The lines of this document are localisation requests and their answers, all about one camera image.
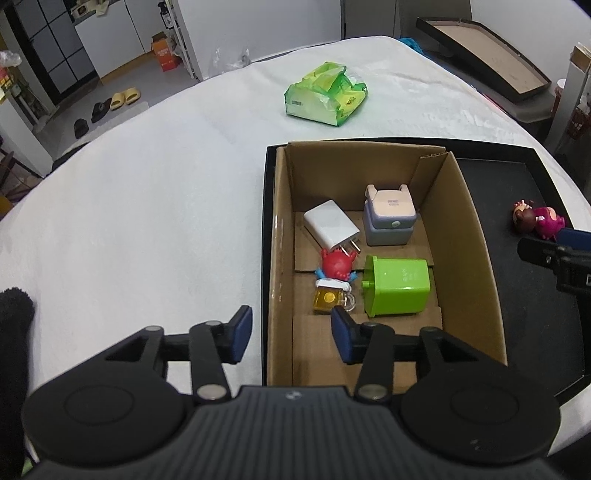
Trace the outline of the black shallow tray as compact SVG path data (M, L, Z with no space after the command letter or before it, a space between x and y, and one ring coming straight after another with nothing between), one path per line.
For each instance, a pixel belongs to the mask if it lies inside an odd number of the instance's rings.
M590 302L556 289L549 269L522 261L516 202L567 211L538 154L525 147L477 141L474 159L460 160L478 214L496 279L506 341L505 363L546 386L561 401L590 379Z

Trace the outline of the clear plastic bag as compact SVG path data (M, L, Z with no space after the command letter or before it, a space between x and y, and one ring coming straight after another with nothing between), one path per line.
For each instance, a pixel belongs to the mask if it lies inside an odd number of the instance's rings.
M217 48L211 58L211 76L221 75L226 72L242 69L252 63L249 48L242 49L239 53L228 49Z

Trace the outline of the brown monkey figurine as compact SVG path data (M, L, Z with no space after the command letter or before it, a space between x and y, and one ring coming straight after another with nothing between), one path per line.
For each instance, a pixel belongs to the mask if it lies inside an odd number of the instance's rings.
M533 207L525 200L520 200L514 204L512 220L515 227L525 233L534 230L537 223L537 217L533 211Z

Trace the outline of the brown cardboard box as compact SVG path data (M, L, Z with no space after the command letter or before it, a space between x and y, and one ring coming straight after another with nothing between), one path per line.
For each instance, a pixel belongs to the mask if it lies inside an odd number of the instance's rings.
M353 319L367 320L382 284L374 276L388 259L422 259L430 295L421 312L386 315L400 334L440 327L499 362L507 359L503 316L484 220L460 169L480 144L442 139L308 141L271 146L263 180L263 380L276 386L353 387L359 370L342 363L329 316L314 309L321 246L304 213L332 200L353 223L363 221L366 190L406 185L418 213L404 245L372 246L359 236L353 266Z

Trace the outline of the orange box on floor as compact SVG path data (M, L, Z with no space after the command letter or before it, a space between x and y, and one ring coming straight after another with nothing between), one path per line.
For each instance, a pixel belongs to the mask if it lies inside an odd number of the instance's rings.
M173 53L168 37L164 32L160 32L152 37L151 47L163 72L173 70L181 64L179 57Z

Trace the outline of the pink bear figurine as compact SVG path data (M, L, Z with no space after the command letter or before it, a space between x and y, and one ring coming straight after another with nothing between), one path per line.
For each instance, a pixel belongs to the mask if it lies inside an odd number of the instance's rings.
M565 218L558 215L551 207L533 209L535 216L535 230L544 239L555 239L557 234L566 227Z

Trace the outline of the pink grey cube charger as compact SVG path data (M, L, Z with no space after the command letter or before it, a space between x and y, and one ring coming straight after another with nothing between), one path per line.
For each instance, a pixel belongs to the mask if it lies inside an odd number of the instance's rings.
M369 184L365 196L363 227L367 245L406 245L417 221L417 210L409 187L401 184L398 189L377 190L374 184Z

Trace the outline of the black slippers pair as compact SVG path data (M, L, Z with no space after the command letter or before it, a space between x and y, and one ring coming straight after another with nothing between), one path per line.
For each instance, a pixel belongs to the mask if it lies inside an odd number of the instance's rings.
M111 99L95 103L92 108L90 122L95 124L101 120L110 111L110 105ZM76 119L73 125L73 131L76 140L82 138L89 132L88 122L83 118Z

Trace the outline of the green cube charger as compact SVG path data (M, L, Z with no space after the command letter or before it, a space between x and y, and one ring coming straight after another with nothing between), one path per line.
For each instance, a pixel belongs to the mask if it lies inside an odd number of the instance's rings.
M423 311L431 293L429 265L420 258L366 257L363 306L369 317Z

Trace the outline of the framed corkboard picture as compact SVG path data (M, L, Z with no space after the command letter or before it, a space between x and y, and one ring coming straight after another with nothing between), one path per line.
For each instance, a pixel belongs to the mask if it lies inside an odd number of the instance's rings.
M493 89L514 103L547 91L551 85L534 63L479 22L419 17L416 27L467 62Z

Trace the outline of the black fuzzy left sleeve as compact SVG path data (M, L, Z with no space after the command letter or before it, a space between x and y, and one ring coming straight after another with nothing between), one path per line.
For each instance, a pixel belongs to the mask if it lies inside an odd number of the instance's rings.
M1 478L18 479L26 448L21 411L29 388L29 330L35 309L18 288L1 293Z

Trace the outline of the white cabinet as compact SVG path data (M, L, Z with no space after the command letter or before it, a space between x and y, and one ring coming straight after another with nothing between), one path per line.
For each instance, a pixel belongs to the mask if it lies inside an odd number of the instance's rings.
M152 52L162 32L157 1L110 1L106 12L89 12L74 22L76 33L100 78Z

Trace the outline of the yellow slippers pair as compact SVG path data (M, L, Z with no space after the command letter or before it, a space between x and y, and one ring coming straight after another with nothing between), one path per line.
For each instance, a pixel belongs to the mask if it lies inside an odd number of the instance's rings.
M114 111L123 106L131 105L139 100L140 97L141 93L135 87L128 88L123 92L117 92L111 97L109 109Z

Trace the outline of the white wall charger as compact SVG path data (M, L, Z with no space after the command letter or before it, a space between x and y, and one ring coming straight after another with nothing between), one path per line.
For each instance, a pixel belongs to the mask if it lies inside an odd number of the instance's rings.
M362 252L356 244L360 229L334 200L325 201L304 212L304 227L315 238L318 245L327 251L342 250L348 254L349 248Z

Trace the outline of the red crab keychain figurine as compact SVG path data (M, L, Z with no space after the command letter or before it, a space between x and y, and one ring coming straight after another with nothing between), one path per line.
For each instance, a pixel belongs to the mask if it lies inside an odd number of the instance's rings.
M322 249L322 265L315 270L317 279L312 300L315 314L329 314L336 306L341 306L346 312L355 309L352 283L358 278L353 269L357 255L344 249Z

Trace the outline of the green tissue pack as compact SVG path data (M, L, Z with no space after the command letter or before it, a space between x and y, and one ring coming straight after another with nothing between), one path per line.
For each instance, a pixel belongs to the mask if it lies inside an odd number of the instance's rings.
M348 67L325 62L283 94L287 116L339 127L368 97L365 82L349 77Z

